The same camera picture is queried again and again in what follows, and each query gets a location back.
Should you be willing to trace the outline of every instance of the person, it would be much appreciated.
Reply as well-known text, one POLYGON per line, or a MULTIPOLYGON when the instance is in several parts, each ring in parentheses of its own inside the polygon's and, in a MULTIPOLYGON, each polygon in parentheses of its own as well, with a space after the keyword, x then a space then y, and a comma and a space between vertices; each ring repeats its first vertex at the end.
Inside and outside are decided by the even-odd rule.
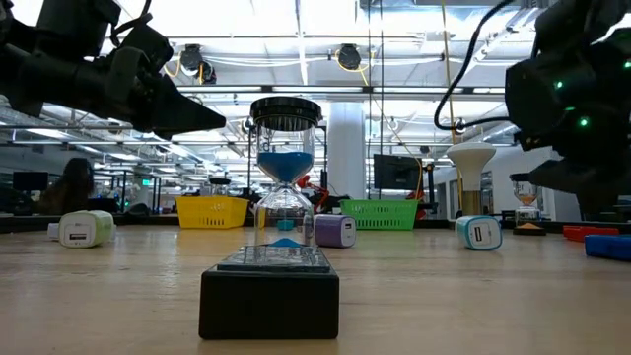
POLYGON ((48 215, 86 210, 94 189, 94 170, 90 162, 85 158, 72 158, 61 178, 41 195, 37 210, 48 215))

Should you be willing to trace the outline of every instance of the ceiling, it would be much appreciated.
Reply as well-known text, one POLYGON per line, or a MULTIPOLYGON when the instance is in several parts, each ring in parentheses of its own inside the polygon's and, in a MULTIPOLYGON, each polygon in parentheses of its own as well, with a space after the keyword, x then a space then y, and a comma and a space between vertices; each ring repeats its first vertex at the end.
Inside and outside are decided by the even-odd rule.
MULTIPOLYGON (((117 2, 123 9, 121 22, 138 16, 144 3, 138 0, 117 2)), ((369 109, 370 97, 361 93, 340 94, 331 88, 322 90, 318 87, 384 86, 390 88, 389 93, 384 94, 384 115, 393 128, 384 129, 385 142, 397 142, 392 134, 394 130, 404 142, 426 142, 428 145, 451 143, 451 134, 437 130, 433 125, 437 100, 448 84, 448 67, 453 78, 460 70, 472 32, 496 1, 460 0, 457 1, 459 6, 449 5, 445 27, 442 9, 438 6, 440 1, 384 0, 382 11, 379 8, 380 1, 372 2, 373 8, 368 11, 368 0, 153 1, 150 12, 154 20, 150 25, 167 36, 175 49, 174 58, 167 64, 169 72, 173 74, 178 71, 179 51, 186 44, 195 43, 202 46, 204 59, 213 65, 218 77, 217 86, 200 86, 196 80, 179 70, 173 77, 174 82, 182 86, 182 91, 187 95, 195 96, 228 118, 228 126, 214 131, 175 136, 174 140, 190 144, 169 145, 163 142, 163 148, 158 148, 160 142, 155 137, 143 136, 125 127, 124 122, 101 119, 83 112, 73 113, 65 107, 46 106, 45 113, 36 122, 52 127, 66 124, 86 126, 85 129, 67 131, 73 137, 66 141, 72 139, 85 142, 80 146, 99 151, 93 152, 95 155, 114 152, 138 157, 130 161, 107 155, 106 162, 119 165, 138 162, 154 165, 164 162, 197 164, 196 170, 177 167, 178 173, 185 175, 199 174, 200 171, 203 174, 220 174, 221 171, 216 168, 212 171, 207 169, 211 166, 220 167, 233 178, 243 181, 243 167, 245 171, 247 167, 247 146, 243 145, 246 135, 242 133, 241 123, 249 115, 249 104, 266 96, 248 93, 248 88, 256 91, 261 86, 300 86, 285 95, 316 101, 322 107, 324 124, 328 120, 330 106, 334 103, 363 102, 367 140, 374 142, 381 135, 381 115, 375 103, 369 109), (449 61, 444 57, 443 28, 447 29, 449 38, 449 61), (359 72, 342 70, 336 62, 335 52, 342 43, 357 46, 362 55, 365 79, 359 72), (369 110, 372 111, 372 117, 368 115, 369 110), (103 129, 112 124, 121 126, 112 130, 103 129), (101 130, 89 129, 99 126, 101 130), (152 143, 140 143, 147 140, 152 143), (88 144, 98 141, 124 141, 126 144, 88 144), (229 141, 240 143, 228 146, 229 141), (177 147, 177 152, 173 151, 173 147, 177 147)), ((40 6, 41 0, 16 1, 14 15, 26 24, 34 25, 40 6)), ((507 114, 503 104, 505 71, 510 65, 529 56, 534 39, 534 20, 541 12, 536 8, 507 7, 484 26, 475 46, 474 60, 460 82, 462 88, 468 88, 469 94, 454 95, 453 117, 474 121, 481 117, 507 114)), ((106 40, 103 54, 111 50, 112 44, 106 40)), ((381 101, 381 94, 374 94, 373 99, 381 101)), ((445 108, 443 120, 449 121, 451 116, 450 110, 445 108)), ((35 122, 32 117, 20 119, 22 124, 28 119, 32 120, 30 123, 35 122)), ((7 124, 17 122, 10 119, 4 121, 7 124)), ((490 124, 471 128, 458 139, 507 143, 512 141, 513 132, 514 129, 508 123, 490 124)), ((316 172, 321 169, 324 152, 320 143, 324 141, 324 133, 319 130, 316 135, 315 180, 318 176, 316 172)), ((50 138, 53 137, 19 131, 16 140, 50 138)), ((370 153, 375 153, 375 149, 372 147, 370 153)), ((400 146, 388 147, 388 153, 390 149, 393 154, 408 154, 400 146)), ((445 149, 433 147, 431 153, 423 155, 423 158, 444 160, 445 149)), ((256 167, 253 169, 256 171, 253 180, 268 181, 256 167)))

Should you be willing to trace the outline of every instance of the hourglass black base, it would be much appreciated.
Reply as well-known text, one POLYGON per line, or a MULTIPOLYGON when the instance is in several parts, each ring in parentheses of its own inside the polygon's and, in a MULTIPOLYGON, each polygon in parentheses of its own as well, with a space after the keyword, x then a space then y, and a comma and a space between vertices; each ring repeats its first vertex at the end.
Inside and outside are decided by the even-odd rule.
POLYGON ((199 336, 204 339, 334 339, 339 278, 319 249, 318 263, 237 266, 232 255, 201 277, 199 336))

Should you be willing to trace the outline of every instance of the blue object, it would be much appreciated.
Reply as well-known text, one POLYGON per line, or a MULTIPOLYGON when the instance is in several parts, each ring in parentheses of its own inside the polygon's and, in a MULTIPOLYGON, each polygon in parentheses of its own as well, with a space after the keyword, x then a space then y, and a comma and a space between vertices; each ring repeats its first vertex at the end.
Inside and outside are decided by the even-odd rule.
POLYGON ((629 237, 631 236, 585 236, 585 254, 631 261, 631 238, 629 237))
POLYGON ((464 216, 456 220, 456 235, 471 250, 490 251, 502 246, 502 228, 491 216, 464 216))
POLYGON ((276 223, 276 227, 279 231, 291 231, 294 229, 294 221, 292 220, 282 220, 276 223))
POLYGON ((300 244, 290 240, 289 238, 279 239, 278 241, 269 245, 269 247, 279 247, 279 248, 299 248, 302 247, 300 244))
POLYGON ((314 164, 309 153, 258 153, 258 166, 264 173, 281 182, 294 182, 304 176, 314 164))

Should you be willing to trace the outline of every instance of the wooden table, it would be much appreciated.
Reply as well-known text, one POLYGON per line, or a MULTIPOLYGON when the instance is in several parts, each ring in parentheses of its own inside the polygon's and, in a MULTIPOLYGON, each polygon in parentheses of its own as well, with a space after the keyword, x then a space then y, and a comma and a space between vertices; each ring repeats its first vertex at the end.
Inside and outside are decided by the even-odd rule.
POLYGON ((559 236, 475 252, 451 231, 362 232, 326 251, 341 279, 337 340, 202 341, 200 274, 253 230, 118 232, 93 249, 0 236, 0 354, 631 352, 631 264, 559 236))

